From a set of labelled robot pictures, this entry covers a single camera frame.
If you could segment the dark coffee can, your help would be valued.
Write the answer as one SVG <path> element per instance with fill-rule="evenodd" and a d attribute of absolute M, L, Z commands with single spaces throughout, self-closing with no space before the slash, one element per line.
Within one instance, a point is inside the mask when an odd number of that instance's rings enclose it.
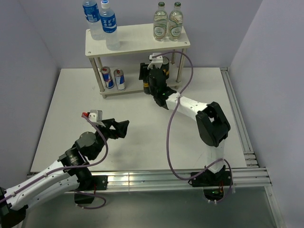
<path fill-rule="evenodd" d="M 162 59 L 163 59 L 162 71 L 165 74 L 165 78 L 168 79 L 170 77 L 170 61 L 166 56 L 163 56 Z"/>
<path fill-rule="evenodd" d="M 143 91 L 145 94 L 150 95 L 149 82 L 147 80 L 143 80 Z"/>

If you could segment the Red Bull can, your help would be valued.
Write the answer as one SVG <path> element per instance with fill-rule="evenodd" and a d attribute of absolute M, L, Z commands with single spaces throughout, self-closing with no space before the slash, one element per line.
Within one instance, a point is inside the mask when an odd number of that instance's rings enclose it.
<path fill-rule="evenodd" d="M 102 77 L 103 77 L 103 80 L 105 82 L 105 86 L 106 88 L 108 89 L 111 89 L 114 87 L 114 81 L 113 81 L 113 78 L 112 78 L 112 75 L 111 75 L 111 70 L 109 67 L 103 67 L 101 68 L 101 73 L 102 73 Z"/>
<path fill-rule="evenodd" d="M 116 69 L 114 71 L 114 77 L 115 77 L 115 82 L 117 89 L 119 91 L 125 90 L 125 79 L 124 79 L 124 72 L 121 69 Z"/>

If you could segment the blue-label water bottle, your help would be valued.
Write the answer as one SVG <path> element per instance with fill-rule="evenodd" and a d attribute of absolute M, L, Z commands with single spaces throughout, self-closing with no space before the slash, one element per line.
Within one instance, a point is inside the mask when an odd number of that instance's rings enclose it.
<path fill-rule="evenodd" d="M 103 40 L 105 37 L 97 2 L 95 0 L 84 0 L 83 10 L 92 39 Z"/>
<path fill-rule="evenodd" d="M 100 13 L 101 23 L 105 34 L 106 46 L 109 50 L 117 50 L 120 41 L 117 32 L 117 21 L 114 11 L 108 0 L 101 1 L 102 11 Z"/>

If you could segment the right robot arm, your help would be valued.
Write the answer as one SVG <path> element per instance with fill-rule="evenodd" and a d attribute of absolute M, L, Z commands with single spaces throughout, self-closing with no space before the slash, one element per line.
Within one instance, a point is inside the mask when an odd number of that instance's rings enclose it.
<path fill-rule="evenodd" d="M 143 81 L 146 94 L 151 94 L 156 104 L 164 109 L 179 112 L 198 127 L 201 140 L 207 145 L 207 167 L 202 174 L 191 173 L 189 184 L 193 187 L 209 187 L 229 184 L 232 179 L 224 164 L 224 144 L 231 127 L 220 105 L 197 102 L 182 96 L 167 86 L 169 67 L 149 68 L 140 64 L 139 79 Z"/>

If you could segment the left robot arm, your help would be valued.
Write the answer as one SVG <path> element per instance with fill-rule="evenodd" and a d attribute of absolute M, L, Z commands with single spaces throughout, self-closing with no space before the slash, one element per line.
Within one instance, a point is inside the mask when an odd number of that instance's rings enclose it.
<path fill-rule="evenodd" d="M 92 190 L 94 177 L 89 161 L 95 160 L 108 139 L 124 138 L 129 121 L 117 122 L 107 119 L 89 123 L 96 132 L 82 133 L 72 147 L 49 167 L 14 187 L 0 189 L 0 225 L 12 228 L 26 217 L 32 209 L 67 191 Z"/>

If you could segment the white two-tier shelf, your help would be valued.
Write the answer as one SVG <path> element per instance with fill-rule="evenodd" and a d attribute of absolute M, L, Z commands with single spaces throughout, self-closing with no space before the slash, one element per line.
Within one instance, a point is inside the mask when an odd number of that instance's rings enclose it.
<path fill-rule="evenodd" d="M 118 27 L 120 48 L 108 50 L 105 40 L 94 40 L 89 29 L 85 32 L 85 55 L 89 59 L 99 87 L 100 95 L 107 98 L 114 95 L 131 94 L 143 91 L 143 83 L 139 80 L 140 63 L 148 63 L 153 53 L 164 53 L 171 50 L 186 52 L 190 41 L 186 31 L 182 29 L 177 41 L 165 38 L 157 41 L 152 34 L 153 24 L 139 24 Z M 120 91 L 116 86 L 109 89 L 105 85 L 101 70 L 105 66 L 111 71 L 121 69 L 125 78 L 125 89 Z"/>

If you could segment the left green-cap glass bottle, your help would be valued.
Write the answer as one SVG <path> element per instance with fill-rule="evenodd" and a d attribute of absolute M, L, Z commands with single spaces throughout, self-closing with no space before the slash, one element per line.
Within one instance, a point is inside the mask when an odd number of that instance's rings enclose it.
<path fill-rule="evenodd" d="M 158 9 L 153 16 L 153 36 L 157 41 L 163 41 L 166 37 L 168 26 L 168 14 L 165 10 L 165 3 L 159 2 Z"/>

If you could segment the green-cap glass bottle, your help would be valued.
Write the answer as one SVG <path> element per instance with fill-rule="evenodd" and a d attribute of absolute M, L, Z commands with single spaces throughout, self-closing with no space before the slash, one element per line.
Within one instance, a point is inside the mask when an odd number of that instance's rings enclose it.
<path fill-rule="evenodd" d="M 183 13 L 181 11 L 181 3 L 175 2 L 174 9 L 169 14 L 168 21 L 168 37 L 172 41 L 177 41 L 181 36 L 183 25 Z"/>
<path fill-rule="evenodd" d="M 165 10 L 165 3 L 159 2 L 158 9 L 153 16 L 153 36 L 157 41 L 163 41 L 166 37 L 168 26 L 168 14 Z"/>

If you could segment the right green-cap glass bottle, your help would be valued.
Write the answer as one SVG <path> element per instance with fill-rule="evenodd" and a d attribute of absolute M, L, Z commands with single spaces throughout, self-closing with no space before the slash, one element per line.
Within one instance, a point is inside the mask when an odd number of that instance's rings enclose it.
<path fill-rule="evenodd" d="M 174 9 L 169 14 L 168 21 L 168 37 L 172 41 L 177 41 L 181 36 L 183 25 L 183 13 L 181 11 L 181 3 L 175 2 Z"/>

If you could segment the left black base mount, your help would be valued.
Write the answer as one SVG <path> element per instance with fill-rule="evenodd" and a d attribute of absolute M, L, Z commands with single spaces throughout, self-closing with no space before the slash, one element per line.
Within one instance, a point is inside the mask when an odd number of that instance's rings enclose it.
<path fill-rule="evenodd" d="M 74 192 L 74 202 L 77 207 L 86 210 L 100 209 L 106 205 L 106 199 L 97 194 L 98 190 L 107 190 L 108 176 L 92 176 L 88 183 L 80 183 L 80 186 L 73 190 Z M 100 206 L 89 207 L 93 203 L 94 199 L 98 198 L 103 201 Z"/>

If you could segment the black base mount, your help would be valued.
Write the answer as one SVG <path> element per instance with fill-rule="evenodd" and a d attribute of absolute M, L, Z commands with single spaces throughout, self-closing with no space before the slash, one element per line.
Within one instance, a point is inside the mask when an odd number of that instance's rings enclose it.
<path fill-rule="evenodd" d="M 97 194 L 98 190 L 107 190 L 108 176 L 92 176 L 88 183 L 80 183 L 80 186 L 73 190 L 74 192 L 74 202 L 77 207 L 86 210 L 100 209 L 106 205 L 106 199 Z M 93 203 L 94 199 L 98 198 L 103 201 L 100 206 L 89 207 Z"/>
<path fill-rule="evenodd" d="M 217 173 L 206 170 L 196 178 L 189 180 L 188 184 L 194 188 L 203 187 L 207 201 L 215 204 L 223 200 L 233 189 L 231 172 L 226 170 L 226 166 L 223 166 Z"/>

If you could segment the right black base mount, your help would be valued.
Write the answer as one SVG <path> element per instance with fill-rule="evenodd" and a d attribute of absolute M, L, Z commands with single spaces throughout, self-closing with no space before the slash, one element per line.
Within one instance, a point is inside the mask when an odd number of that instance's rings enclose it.
<path fill-rule="evenodd" d="M 233 189 L 231 172 L 226 170 L 226 166 L 223 166 L 217 173 L 206 170 L 196 178 L 189 180 L 188 184 L 194 188 L 203 187 L 207 201 L 215 204 L 223 200 Z"/>

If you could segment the aluminium right side rail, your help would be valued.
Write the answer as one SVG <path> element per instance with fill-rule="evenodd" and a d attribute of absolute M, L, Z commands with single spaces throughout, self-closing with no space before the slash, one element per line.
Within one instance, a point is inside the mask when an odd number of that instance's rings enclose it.
<path fill-rule="evenodd" d="M 228 95 L 228 99 L 230 102 L 230 106 L 232 109 L 232 113 L 234 116 L 234 120 L 236 123 L 236 128 L 238 131 L 238 135 L 242 144 L 243 148 L 243 154 L 245 157 L 245 161 L 247 163 L 248 168 L 260 168 L 260 164 L 257 161 L 256 154 L 254 152 L 254 149 L 252 147 L 247 128 L 240 110 L 240 107 L 238 105 L 238 100 L 232 85 L 232 82 L 230 80 L 228 67 L 221 67 L 220 72 L 223 78 L 223 82 L 226 88 L 226 92 Z"/>

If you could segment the aluminium rail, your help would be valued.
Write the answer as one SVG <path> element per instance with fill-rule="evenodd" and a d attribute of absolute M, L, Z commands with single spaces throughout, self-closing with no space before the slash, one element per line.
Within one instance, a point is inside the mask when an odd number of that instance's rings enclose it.
<path fill-rule="evenodd" d="M 107 190 L 97 192 L 139 192 L 164 190 L 198 190 L 187 180 L 180 180 L 171 171 L 93 171 L 93 176 L 108 176 Z M 266 168 L 242 168 L 232 170 L 234 188 L 269 187 L 272 182 Z"/>
<path fill-rule="evenodd" d="M 260 164 L 257 161 L 256 154 L 254 152 L 254 149 L 252 147 L 247 128 L 240 110 L 240 107 L 238 105 L 238 100 L 232 85 L 232 82 L 230 80 L 228 67 L 221 67 L 220 72 L 223 78 L 223 82 L 226 88 L 226 92 L 228 95 L 228 99 L 230 102 L 230 106 L 232 109 L 232 113 L 234 116 L 234 120 L 236 123 L 236 128 L 238 131 L 238 135 L 242 144 L 243 148 L 243 154 L 245 157 L 245 161 L 247 163 L 248 168 L 260 168 Z"/>

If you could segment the aluminium front rail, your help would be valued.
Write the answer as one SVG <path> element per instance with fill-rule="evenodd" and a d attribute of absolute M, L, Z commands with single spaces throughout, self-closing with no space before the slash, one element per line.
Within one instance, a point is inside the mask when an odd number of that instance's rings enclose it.
<path fill-rule="evenodd" d="M 171 171 L 93 171 L 93 176 L 108 176 L 107 190 L 97 192 L 139 192 L 164 190 L 198 190 L 187 180 L 180 180 Z M 232 170 L 234 188 L 269 187 L 272 182 L 266 168 L 242 168 Z"/>

